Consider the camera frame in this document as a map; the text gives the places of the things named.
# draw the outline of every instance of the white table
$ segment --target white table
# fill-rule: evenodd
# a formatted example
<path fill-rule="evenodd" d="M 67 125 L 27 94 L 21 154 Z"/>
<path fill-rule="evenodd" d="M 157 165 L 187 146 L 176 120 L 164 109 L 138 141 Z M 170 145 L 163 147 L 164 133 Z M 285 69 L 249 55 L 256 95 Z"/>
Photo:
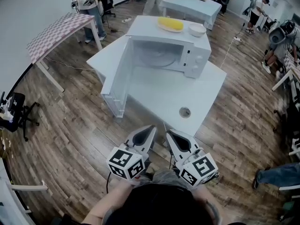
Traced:
<path fill-rule="evenodd" d="M 0 217 L 4 224 L 35 225 L 29 213 L 31 210 L 25 209 L 17 197 L 15 190 L 19 191 L 45 191 L 48 187 L 42 186 L 19 186 L 11 185 L 6 173 L 3 160 L 0 158 Z"/>
<path fill-rule="evenodd" d="M 197 17 L 204 20 L 204 26 L 209 30 L 215 23 L 216 17 L 221 10 L 221 4 L 212 0 L 163 0 L 160 6 L 164 8 L 164 16 L 166 16 L 166 9 L 173 9 L 184 14 Z"/>
<path fill-rule="evenodd" d="M 97 29 L 94 23 L 94 16 L 84 14 L 68 13 L 60 19 L 51 24 L 48 28 L 42 31 L 36 38 L 34 38 L 28 45 L 27 49 L 31 58 L 32 64 L 36 64 L 45 76 L 61 91 L 64 89 L 47 71 L 49 67 L 43 61 L 54 48 L 61 44 L 71 35 L 75 34 L 83 27 L 90 26 L 100 51 L 102 49 Z"/>
<path fill-rule="evenodd" d="M 127 36 L 122 36 L 87 63 L 96 69 L 103 83 L 116 70 Z M 170 127 L 194 136 L 209 112 L 226 77 L 226 73 L 207 62 L 198 79 L 185 77 L 182 72 L 135 67 L 128 95 L 143 108 Z M 179 109 L 188 107 L 189 118 L 183 118 Z"/>

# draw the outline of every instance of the shorts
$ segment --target shorts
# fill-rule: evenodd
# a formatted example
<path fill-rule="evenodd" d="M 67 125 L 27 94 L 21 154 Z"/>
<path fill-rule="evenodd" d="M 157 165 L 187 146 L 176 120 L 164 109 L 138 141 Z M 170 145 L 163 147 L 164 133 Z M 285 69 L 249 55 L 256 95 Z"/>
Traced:
<path fill-rule="evenodd" d="M 250 16 L 250 22 L 252 25 L 256 25 L 257 21 L 259 19 L 259 16 L 256 15 L 254 12 L 251 12 L 251 16 Z"/>
<path fill-rule="evenodd" d="M 135 188 L 151 183 L 156 183 L 169 186 L 178 186 L 187 190 L 191 189 L 191 186 L 189 186 L 182 178 L 179 178 L 174 171 L 166 168 L 161 168 L 156 171 L 153 175 L 152 180 L 146 176 L 141 176 L 139 178 L 139 181 L 141 183 Z"/>
<path fill-rule="evenodd" d="M 277 48 L 277 44 L 270 44 L 270 45 L 269 45 L 269 48 L 270 48 L 271 50 L 275 51 L 276 48 Z"/>

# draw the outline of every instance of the table leg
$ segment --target table leg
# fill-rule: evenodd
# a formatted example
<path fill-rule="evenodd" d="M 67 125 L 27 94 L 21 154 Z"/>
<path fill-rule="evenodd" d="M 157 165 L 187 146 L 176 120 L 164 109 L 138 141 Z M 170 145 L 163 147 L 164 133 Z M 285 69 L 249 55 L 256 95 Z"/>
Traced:
<path fill-rule="evenodd" d="M 281 84 L 283 84 L 283 82 L 290 76 L 293 75 L 292 70 L 289 70 L 284 76 L 283 78 L 280 79 L 280 81 L 278 83 L 276 83 L 276 85 L 272 88 L 273 91 L 275 91 Z"/>
<path fill-rule="evenodd" d="M 36 62 L 36 65 L 39 69 L 42 70 L 42 72 L 45 74 L 45 76 L 61 91 L 63 92 L 64 89 L 62 86 L 59 85 L 59 83 L 50 75 L 50 73 L 44 68 L 44 66 L 41 64 L 41 62 Z"/>
<path fill-rule="evenodd" d="M 46 70 L 49 69 L 49 67 L 47 66 L 47 64 L 45 64 L 45 62 L 44 62 L 43 60 L 41 60 L 41 64 L 43 65 L 43 67 L 44 67 Z"/>
<path fill-rule="evenodd" d="M 26 185 L 10 185 L 13 191 L 45 191 L 48 189 L 46 185 L 41 186 L 26 186 Z"/>
<path fill-rule="evenodd" d="M 79 37 L 76 35 L 76 33 L 74 33 L 74 36 L 75 36 L 77 42 L 80 43 L 81 41 L 80 41 Z"/>
<path fill-rule="evenodd" d="M 98 36 L 98 33 L 97 33 L 97 29 L 96 29 L 94 20 L 92 20 L 90 22 L 90 26 L 92 28 L 92 32 L 93 32 L 93 35 L 94 35 L 94 38 L 95 38 L 98 50 L 101 51 L 102 50 L 102 45 L 101 45 L 100 40 L 99 40 L 99 36 Z"/>

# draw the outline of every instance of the power strip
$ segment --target power strip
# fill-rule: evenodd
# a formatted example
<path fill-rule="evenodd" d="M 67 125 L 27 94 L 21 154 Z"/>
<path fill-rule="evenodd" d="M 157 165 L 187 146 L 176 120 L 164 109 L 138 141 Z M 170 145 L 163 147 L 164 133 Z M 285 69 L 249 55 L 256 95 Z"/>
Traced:
<path fill-rule="evenodd" d="M 127 22 L 131 21 L 131 19 L 132 19 L 132 18 L 131 18 L 131 17 L 129 17 L 129 18 L 127 18 L 127 19 L 123 20 L 123 21 L 122 21 L 122 23 L 127 23 Z"/>
<path fill-rule="evenodd" d="M 237 42 L 242 42 L 242 39 L 238 38 L 238 37 L 233 37 L 234 41 L 237 41 Z"/>

